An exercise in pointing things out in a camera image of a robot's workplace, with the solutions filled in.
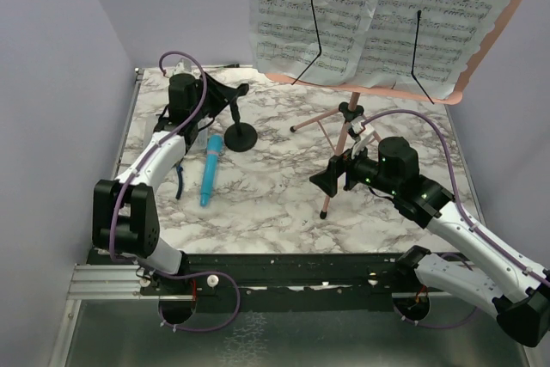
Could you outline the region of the blue toy recorder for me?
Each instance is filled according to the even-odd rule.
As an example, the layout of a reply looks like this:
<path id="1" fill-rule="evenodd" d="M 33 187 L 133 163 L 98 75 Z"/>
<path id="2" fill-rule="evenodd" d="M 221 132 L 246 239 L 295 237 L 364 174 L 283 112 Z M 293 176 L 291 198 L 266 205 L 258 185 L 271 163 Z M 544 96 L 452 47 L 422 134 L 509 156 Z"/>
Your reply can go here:
<path id="1" fill-rule="evenodd" d="M 223 138 L 219 134 L 212 135 L 206 148 L 205 169 L 201 183 L 199 205 L 206 207 L 210 203 L 214 180 L 217 170 L 217 162 L 223 148 Z"/>

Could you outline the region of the black microphone desk stand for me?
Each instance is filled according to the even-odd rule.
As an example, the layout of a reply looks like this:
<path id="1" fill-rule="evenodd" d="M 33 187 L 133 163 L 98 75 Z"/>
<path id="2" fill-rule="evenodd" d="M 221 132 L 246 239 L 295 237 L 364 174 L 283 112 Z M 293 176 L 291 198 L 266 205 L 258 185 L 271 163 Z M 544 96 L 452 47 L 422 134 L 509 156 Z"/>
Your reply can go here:
<path id="1" fill-rule="evenodd" d="M 258 134 L 255 128 L 248 124 L 241 122 L 241 115 L 237 99 L 244 96 L 249 91 L 249 85 L 242 83 L 237 87 L 238 94 L 235 99 L 229 104 L 231 118 L 234 123 L 227 128 L 224 133 L 223 139 L 225 146 L 234 152 L 245 152 L 251 150 L 258 139 Z"/>

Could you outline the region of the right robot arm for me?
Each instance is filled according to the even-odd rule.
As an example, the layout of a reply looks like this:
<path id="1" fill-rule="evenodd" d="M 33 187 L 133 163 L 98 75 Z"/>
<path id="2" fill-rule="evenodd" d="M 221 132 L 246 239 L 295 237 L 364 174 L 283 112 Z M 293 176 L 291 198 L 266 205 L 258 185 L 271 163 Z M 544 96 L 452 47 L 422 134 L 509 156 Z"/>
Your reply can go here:
<path id="1" fill-rule="evenodd" d="M 549 331 L 549 271 L 519 253 L 473 218 L 458 198 L 419 172 L 417 151 L 401 137 L 384 138 L 378 158 L 363 142 L 332 156 L 327 168 L 310 177 L 328 197 L 357 184 L 387 194 L 407 220 L 428 229 L 465 254 L 477 267 L 471 272 L 420 247 L 411 248 L 394 270 L 396 284 L 413 291 L 419 285 L 446 291 L 493 317 L 523 346 L 535 347 Z"/>

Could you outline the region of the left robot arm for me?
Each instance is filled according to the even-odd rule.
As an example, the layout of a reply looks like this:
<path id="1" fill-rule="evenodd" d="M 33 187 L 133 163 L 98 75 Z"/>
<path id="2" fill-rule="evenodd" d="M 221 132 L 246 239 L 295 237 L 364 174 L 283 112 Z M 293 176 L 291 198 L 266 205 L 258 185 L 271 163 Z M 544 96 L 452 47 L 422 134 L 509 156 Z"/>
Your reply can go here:
<path id="1" fill-rule="evenodd" d="M 151 139 L 136 161 L 113 180 L 99 180 L 93 194 L 92 243 L 115 262 L 135 260 L 160 273 L 160 283 L 177 294 L 189 285 L 186 254 L 161 237 L 156 191 L 170 170 L 186 156 L 202 119 L 215 119 L 247 84 L 232 88 L 204 73 L 173 75 L 168 104 Z"/>

